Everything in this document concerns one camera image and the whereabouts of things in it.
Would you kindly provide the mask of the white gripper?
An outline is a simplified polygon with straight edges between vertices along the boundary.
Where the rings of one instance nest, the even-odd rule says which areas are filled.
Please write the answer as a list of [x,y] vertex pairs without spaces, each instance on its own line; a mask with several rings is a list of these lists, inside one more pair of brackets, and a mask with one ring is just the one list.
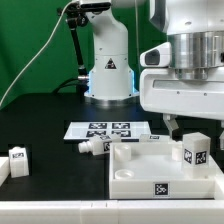
[[224,150],[224,68],[210,69],[207,80],[180,80],[171,69],[145,69],[140,104],[145,111],[164,114],[171,138],[179,129],[176,115],[223,120],[219,141]]

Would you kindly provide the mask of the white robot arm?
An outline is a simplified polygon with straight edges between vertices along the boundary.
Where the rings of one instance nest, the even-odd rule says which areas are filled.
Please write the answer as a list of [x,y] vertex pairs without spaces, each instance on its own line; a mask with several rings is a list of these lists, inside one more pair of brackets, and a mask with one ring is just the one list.
[[[150,32],[127,28],[115,8],[146,5],[151,29],[164,34],[149,49]],[[136,96],[170,130],[178,116],[219,120],[224,143],[224,0],[80,0],[92,25],[94,65],[87,101],[108,105]]]

